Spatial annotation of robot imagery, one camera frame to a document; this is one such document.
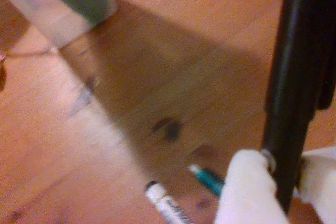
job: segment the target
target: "white cloth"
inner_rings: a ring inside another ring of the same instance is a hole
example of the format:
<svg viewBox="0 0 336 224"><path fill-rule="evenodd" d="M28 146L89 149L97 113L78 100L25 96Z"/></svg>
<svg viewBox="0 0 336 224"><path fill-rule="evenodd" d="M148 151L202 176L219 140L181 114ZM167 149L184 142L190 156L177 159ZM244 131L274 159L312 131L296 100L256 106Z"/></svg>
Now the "white cloth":
<svg viewBox="0 0 336 224"><path fill-rule="evenodd" d="M220 196L216 224L288 224L267 168L266 158L257 151L235 154Z"/></svg>
<svg viewBox="0 0 336 224"><path fill-rule="evenodd" d="M299 196L324 224L336 224L336 147L303 154ZM229 165L215 224L288 224L275 199L276 183L257 151L236 153Z"/></svg>
<svg viewBox="0 0 336 224"><path fill-rule="evenodd" d="M313 205L324 224L336 224L336 147L303 154L299 196Z"/></svg>

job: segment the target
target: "teal pen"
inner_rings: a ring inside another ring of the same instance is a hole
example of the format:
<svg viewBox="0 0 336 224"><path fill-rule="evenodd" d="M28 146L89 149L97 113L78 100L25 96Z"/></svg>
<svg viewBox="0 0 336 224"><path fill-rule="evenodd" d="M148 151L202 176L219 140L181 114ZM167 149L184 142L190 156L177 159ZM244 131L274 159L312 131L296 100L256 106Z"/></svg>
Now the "teal pen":
<svg viewBox="0 0 336 224"><path fill-rule="evenodd" d="M221 195L222 188L225 183L224 179L209 169L201 169L196 164L191 165L189 170L196 176L198 181L201 182L211 192L217 196Z"/></svg>

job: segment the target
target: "black metal rod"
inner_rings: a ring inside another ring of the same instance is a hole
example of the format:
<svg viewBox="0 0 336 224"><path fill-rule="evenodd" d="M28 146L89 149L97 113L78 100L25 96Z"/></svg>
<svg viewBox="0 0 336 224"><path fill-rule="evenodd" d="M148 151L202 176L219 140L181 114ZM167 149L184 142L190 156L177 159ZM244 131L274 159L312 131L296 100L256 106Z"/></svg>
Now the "black metal rod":
<svg viewBox="0 0 336 224"><path fill-rule="evenodd" d="M262 148L276 159L273 176L277 198L286 213L309 122L326 75L336 24L335 8L335 0L283 0Z"/></svg>

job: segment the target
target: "white marker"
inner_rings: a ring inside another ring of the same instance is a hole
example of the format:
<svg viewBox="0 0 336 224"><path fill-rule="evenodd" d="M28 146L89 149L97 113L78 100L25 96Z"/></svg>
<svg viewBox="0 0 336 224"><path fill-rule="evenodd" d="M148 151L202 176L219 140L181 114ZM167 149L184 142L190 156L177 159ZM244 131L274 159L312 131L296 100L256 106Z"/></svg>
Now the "white marker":
<svg viewBox="0 0 336 224"><path fill-rule="evenodd" d="M151 181L146 186L145 192L167 223L194 224L161 184Z"/></svg>

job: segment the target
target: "pen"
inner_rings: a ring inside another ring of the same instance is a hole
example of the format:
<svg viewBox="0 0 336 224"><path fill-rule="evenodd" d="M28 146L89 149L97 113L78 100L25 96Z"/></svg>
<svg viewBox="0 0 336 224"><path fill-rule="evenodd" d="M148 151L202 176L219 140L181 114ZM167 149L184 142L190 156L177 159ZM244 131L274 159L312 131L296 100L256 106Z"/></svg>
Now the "pen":
<svg viewBox="0 0 336 224"><path fill-rule="evenodd" d="M193 224L166 189L159 183L151 181L146 185L145 193L163 218L169 224Z"/></svg>
<svg viewBox="0 0 336 224"><path fill-rule="evenodd" d="M189 170L195 175L198 181L201 182L201 184L203 184L211 192L217 196L221 195L222 188L225 183L224 179L207 168L201 169L196 164L191 165Z"/></svg>

